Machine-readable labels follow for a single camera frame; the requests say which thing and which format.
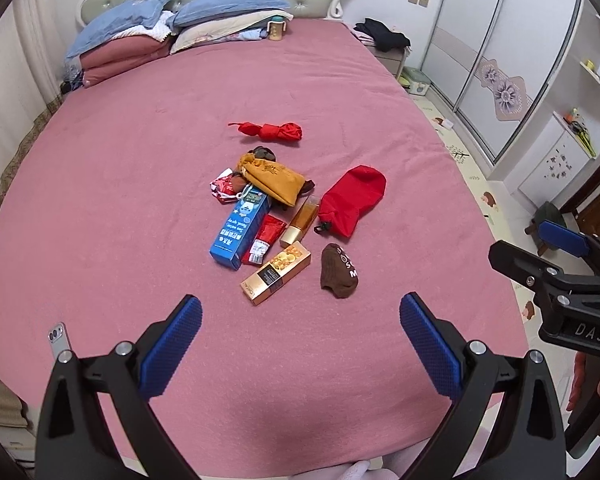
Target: gold cap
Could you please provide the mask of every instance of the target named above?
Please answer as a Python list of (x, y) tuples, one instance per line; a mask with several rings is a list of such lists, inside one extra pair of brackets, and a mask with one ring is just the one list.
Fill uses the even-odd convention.
[(280, 245), (283, 247), (289, 247), (293, 242), (297, 242), (302, 240), (302, 230), (297, 227), (289, 226), (286, 228), (285, 232), (282, 233), (280, 237)]

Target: metal bolt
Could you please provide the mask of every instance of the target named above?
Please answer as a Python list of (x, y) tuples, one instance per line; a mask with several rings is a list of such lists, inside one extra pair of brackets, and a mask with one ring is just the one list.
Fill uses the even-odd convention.
[(539, 352), (538, 350), (532, 350), (529, 352), (529, 359), (536, 364), (540, 364), (542, 361), (544, 361), (544, 356), (542, 355), (542, 352)]
[(74, 353), (71, 352), (71, 350), (62, 350), (58, 354), (58, 361), (60, 361), (61, 363), (68, 363), (73, 356)]
[(482, 341), (471, 341), (469, 343), (469, 350), (476, 355), (482, 355), (487, 351), (487, 345)]
[(134, 346), (129, 341), (123, 341), (116, 345), (116, 354), (127, 355), (133, 350)]

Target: yellow drawstring pouch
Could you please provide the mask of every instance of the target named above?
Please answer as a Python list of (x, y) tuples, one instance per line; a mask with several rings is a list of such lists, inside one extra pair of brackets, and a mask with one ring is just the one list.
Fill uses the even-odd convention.
[(296, 205), (298, 193), (304, 186), (304, 176), (279, 162), (255, 158), (253, 153), (241, 156), (238, 171), (255, 187), (288, 206)]

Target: blue gripper pad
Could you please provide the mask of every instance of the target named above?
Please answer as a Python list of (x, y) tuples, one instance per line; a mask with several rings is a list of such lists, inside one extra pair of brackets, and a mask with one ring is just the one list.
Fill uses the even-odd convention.
[(400, 324), (436, 391), (453, 402), (462, 394), (462, 366), (434, 325), (435, 317), (424, 310), (413, 294), (400, 302)]
[(142, 360), (138, 390), (144, 400), (164, 393), (200, 325), (202, 305), (192, 296)]
[(569, 254), (573, 254), (577, 258), (589, 254), (589, 245), (583, 235), (548, 220), (538, 226), (538, 238), (553, 247), (558, 247)]

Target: red drawstring bag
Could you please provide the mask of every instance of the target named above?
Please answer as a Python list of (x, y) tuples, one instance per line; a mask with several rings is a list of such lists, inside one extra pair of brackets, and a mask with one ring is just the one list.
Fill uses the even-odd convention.
[(353, 234), (358, 219), (384, 196), (386, 178), (369, 166), (347, 171), (320, 200), (315, 232), (330, 231), (347, 238)]
[(253, 123), (229, 123), (229, 126), (238, 126), (238, 131), (245, 135), (259, 136), (262, 140), (300, 140), (302, 139), (302, 128), (295, 123), (285, 123), (282, 126), (275, 124), (263, 124), (258, 126)]

